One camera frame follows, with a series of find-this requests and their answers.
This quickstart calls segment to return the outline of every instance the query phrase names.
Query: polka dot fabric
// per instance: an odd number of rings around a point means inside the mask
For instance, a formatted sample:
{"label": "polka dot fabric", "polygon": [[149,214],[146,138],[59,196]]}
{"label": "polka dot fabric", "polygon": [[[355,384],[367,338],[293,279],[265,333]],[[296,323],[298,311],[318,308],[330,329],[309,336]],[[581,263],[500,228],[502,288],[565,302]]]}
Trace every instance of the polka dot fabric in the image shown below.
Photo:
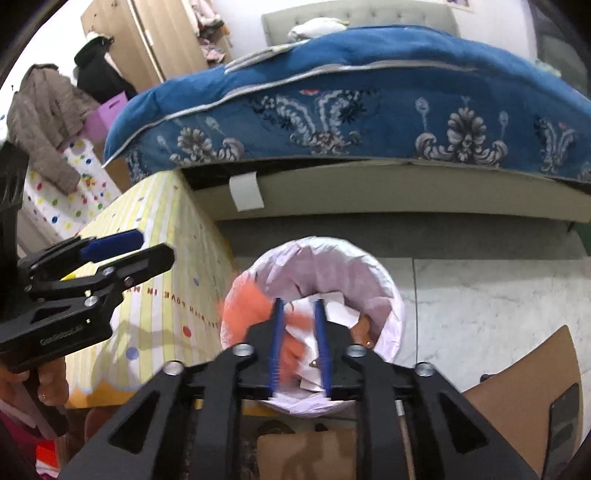
{"label": "polka dot fabric", "polygon": [[[170,271],[124,292],[111,317],[115,334],[109,340],[67,356],[70,408],[121,405],[163,363],[196,365],[222,349],[219,303],[236,276],[232,255],[181,171],[162,171],[139,182],[81,235],[132,228],[144,233],[143,248],[169,244],[176,262]],[[76,275],[91,275],[99,266],[86,264]]]}
{"label": "polka dot fabric", "polygon": [[76,235],[121,192],[103,170],[92,150],[92,143],[76,137],[61,146],[64,161],[72,165],[81,178],[76,191],[62,194],[50,181],[29,168],[25,181],[22,211],[51,241]]}

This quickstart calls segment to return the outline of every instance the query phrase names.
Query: black coat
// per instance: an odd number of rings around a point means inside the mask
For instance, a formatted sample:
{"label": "black coat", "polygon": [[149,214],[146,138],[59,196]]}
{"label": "black coat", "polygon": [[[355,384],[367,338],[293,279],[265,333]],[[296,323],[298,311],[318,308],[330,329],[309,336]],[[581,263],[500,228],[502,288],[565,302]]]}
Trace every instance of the black coat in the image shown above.
{"label": "black coat", "polygon": [[78,88],[99,103],[105,103],[121,92],[125,92],[128,100],[138,94],[134,86],[121,78],[105,60],[105,53],[109,51],[111,43],[109,38],[96,37],[74,57],[78,65]]}

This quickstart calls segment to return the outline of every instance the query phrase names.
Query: floor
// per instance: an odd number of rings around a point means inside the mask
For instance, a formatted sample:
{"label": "floor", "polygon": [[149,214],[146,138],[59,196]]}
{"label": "floor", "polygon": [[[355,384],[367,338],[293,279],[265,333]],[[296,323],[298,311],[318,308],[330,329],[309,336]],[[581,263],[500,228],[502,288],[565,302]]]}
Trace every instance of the floor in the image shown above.
{"label": "floor", "polygon": [[430,361],[466,390],[503,370],[562,325],[583,376],[591,427],[591,258],[563,222],[478,215],[380,214],[221,222],[241,268],[310,235],[374,254],[405,301],[396,362]]}

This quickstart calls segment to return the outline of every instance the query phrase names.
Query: blue gripper pad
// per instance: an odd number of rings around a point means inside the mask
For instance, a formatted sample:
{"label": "blue gripper pad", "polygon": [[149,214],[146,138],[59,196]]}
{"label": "blue gripper pad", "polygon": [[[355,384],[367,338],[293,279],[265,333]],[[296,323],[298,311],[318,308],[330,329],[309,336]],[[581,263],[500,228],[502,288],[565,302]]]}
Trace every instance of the blue gripper pad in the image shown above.
{"label": "blue gripper pad", "polygon": [[332,390],[332,358],[328,340],[326,338],[326,310],[324,301],[317,300],[314,303],[314,330],[316,332],[316,341],[318,342],[318,359],[320,362],[320,378],[322,379],[322,388],[326,396],[330,398]]}
{"label": "blue gripper pad", "polygon": [[273,343],[271,345],[271,354],[269,356],[269,387],[271,389],[271,394],[273,394],[275,393],[277,385],[279,384],[279,359],[285,331],[285,312],[283,300],[275,300],[273,311],[271,313],[271,320],[275,323],[273,331]]}
{"label": "blue gripper pad", "polygon": [[102,262],[139,250],[143,244],[144,234],[139,230],[116,233],[91,241],[80,251],[80,259],[84,262]]}

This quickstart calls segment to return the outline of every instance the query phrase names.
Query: pink storage box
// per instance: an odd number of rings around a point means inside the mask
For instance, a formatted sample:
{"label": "pink storage box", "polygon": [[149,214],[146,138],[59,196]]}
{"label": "pink storage box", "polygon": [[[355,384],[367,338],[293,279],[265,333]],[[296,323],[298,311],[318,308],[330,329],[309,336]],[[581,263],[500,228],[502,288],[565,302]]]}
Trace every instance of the pink storage box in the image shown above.
{"label": "pink storage box", "polygon": [[109,128],[120,111],[127,105],[125,92],[121,92],[92,112],[84,123],[83,135],[94,144],[107,138]]}

